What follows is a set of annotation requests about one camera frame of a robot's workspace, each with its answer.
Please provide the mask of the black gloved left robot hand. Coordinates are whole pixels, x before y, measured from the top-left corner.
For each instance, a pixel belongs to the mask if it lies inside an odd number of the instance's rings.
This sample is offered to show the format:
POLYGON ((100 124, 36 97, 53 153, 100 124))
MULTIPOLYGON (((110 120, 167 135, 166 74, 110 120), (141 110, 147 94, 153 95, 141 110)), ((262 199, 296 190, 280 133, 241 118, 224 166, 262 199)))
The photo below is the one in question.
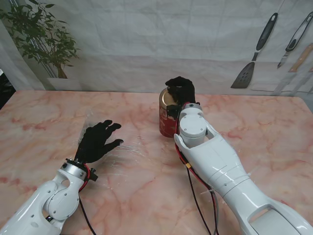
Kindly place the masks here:
POLYGON ((119 123, 113 123, 111 120, 88 127, 78 145, 74 160, 82 164, 100 160, 105 154, 123 143, 122 139, 106 143, 112 133, 120 128, 119 123))

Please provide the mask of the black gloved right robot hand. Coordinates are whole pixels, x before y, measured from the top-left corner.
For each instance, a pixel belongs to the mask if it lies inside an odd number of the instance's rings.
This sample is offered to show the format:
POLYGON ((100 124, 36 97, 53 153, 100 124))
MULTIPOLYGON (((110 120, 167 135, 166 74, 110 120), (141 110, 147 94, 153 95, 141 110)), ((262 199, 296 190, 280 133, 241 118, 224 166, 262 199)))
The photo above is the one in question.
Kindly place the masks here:
POLYGON ((196 103, 195 87, 191 80, 178 76, 165 82, 168 93, 178 105, 196 103))

